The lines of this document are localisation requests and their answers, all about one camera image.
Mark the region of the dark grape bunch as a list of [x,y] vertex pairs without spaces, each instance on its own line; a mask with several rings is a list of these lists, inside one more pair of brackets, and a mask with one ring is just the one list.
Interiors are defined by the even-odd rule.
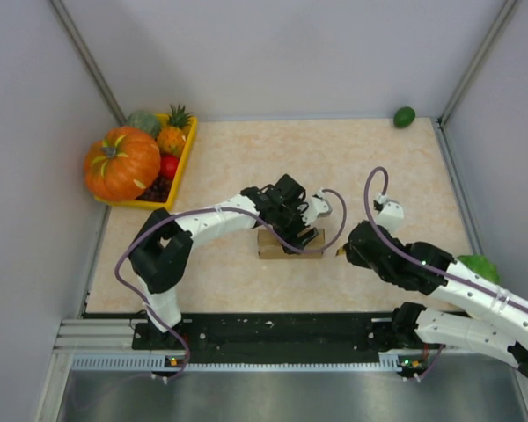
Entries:
[[172,181],[168,178],[158,176],[153,184],[147,188],[137,200],[164,203],[169,197],[172,188]]

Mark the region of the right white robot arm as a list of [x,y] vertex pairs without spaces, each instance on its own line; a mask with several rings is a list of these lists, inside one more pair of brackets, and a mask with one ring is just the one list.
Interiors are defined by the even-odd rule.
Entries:
[[381,226],[360,222],[340,254],[384,282],[448,302],[452,315],[405,302],[387,325],[390,346],[445,345],[502,361],[528,378],[528,301],[472,271],[432,244],[403,244]]

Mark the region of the green squash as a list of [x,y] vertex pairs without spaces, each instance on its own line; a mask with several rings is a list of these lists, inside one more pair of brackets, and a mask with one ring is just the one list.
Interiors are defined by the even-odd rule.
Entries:
[[162,123],[159,118],[154,113],[145,110],[133,111],[127,117],[125,125],[140,129],[153,138],[157,138],[162,130]]

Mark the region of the green lettuce head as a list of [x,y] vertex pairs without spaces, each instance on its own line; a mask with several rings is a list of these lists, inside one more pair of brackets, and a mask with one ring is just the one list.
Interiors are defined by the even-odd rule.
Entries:
[[501,283],[501,278],[496,265],[484,255],[460,255],[457,256],[457,260],[480,277],[496,285]]

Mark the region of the aluminium frame rail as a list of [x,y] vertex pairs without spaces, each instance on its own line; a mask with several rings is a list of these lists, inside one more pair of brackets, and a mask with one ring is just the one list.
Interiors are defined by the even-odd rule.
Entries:
[[406,303],[393,313],[187,314],[175,333],[138,316],[61,324],[56,353],[82,370],[428,373],[442,351],[478,353],[528,378],[528,320],[512,329]]

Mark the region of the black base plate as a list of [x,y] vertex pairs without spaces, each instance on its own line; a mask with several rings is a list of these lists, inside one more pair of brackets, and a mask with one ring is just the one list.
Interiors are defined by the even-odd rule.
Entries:
[[389,312],[321,313],[186,313],[173,334],[161,333],[145,312],[111,318],[96,314],[90,327],[101,323],[95,346],[134,352],[190,350],[193,364],[342,364],[378,361],[381,353],[437,350],[418,339],[399,342],[391,330]]

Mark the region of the green lime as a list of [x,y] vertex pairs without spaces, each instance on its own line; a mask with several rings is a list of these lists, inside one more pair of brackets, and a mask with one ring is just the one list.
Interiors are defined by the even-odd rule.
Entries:
[[412,125],[415,119],[415,109],[411,106],[403,106],[393,115],[392,123],[394,127],[402,129]]

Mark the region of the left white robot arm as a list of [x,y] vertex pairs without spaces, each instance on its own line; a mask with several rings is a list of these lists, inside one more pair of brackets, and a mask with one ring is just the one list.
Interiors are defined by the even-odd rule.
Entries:
[[258,228],[264,221],[292,248],[302,250],[318,234],[312,224],[332,209],[322,192],[308,197],[291,176],[275,184],[251,186],[209,209],[185,213],[157,228],[129,254],[148,301],[151,337],[161,347],[175,347],[182,336],[177,285],[196,248],[235,231]]

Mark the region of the orange pumpkin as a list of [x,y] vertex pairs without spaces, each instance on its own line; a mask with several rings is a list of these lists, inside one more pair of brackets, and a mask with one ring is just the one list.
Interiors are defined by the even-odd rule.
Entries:
[[116,127],[89,148],[84,182],[101,200],[135,200],[153,184],[160,165],[161,154],[152,136],[136,127]]

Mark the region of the yellow plastic tray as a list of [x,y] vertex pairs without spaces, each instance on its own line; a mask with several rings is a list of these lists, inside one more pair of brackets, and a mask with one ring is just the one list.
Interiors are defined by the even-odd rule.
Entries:
[[[154,113],[154,114],[161,121],[162,128],[163,128],[168,122],[169,113]],[[176,201],[176,198],[178,196],[178,191],[180,189],[180,185],[184,178],[184,173],[187,168],[187,160],[189,158],[191,149],[193,147],[194,141],[197,136],[197,128],[198,128],[198,119],[195,116],[193,116],[193,114],[191,114],[189,128],[186,131],[186,134],[187,134],[186,146],[183,150],[181,158],[179,158],[180,165],[178,167],[174,180],[172,180],[172,188],[171,188],[169,197],[166,202],[157,203],[157,202],[142,201],[142,200],[137,200],[137,199],[130,200],[130,201],[123,201],[123,202],[108,202],[108,201],[101,200],[100,198],[93,195],[89,190],[88,191],[91,193],[91,195],[93,196],[95,200],[105,203],[107,205],[113,206],[113,207],[132,207],[132,208],[139,208],[139,209],[145,209],[145,210],[155,210],[160,207],[171,209]]]

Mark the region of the small pineapple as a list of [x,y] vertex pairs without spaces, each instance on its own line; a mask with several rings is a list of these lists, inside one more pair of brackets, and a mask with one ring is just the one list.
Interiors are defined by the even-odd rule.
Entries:
[[170,105],[168,122],[158,134],[157,143],[162,155],[181,158],[186,146],[191,113],[182,104]]

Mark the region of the red apple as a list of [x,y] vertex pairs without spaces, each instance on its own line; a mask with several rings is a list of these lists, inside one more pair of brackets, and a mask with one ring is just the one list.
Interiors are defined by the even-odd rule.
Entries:
[[168,180],[174,180],[180,160],[176,156],[161,156],[159,176]]

